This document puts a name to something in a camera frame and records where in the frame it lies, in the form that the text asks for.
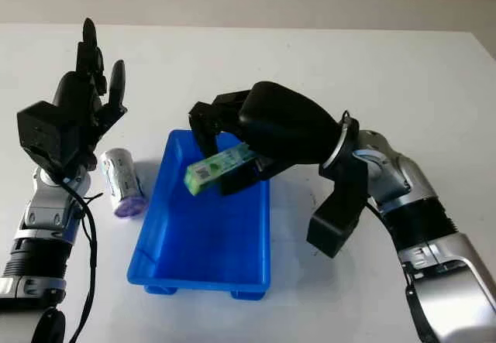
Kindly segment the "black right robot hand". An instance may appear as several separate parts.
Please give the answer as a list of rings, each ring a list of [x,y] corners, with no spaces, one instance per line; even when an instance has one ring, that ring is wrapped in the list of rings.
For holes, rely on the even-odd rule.
[[[217,136],[234,135],[256,158],[220,178],[222,194],[235,194],[297,164],[322,164],[332,154],[341,126],[313,100],[270,81],[249,90],[198,101],[189,124],[204,157],[218,153]]]

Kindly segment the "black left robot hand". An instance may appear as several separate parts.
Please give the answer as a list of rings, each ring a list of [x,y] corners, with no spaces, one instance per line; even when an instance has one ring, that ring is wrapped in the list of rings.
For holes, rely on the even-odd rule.
[[[123,60],[112,67],[109,80],[104,75],[104,60],[98,46],[94,22],[86,18],[82,41],[77,44],[76,67],[58,85],[54,105],[75,122],[77,138],[69,147],[65,167],[95,169],[95,148],[102,136],[127,112],[123,104],[126,68]]]

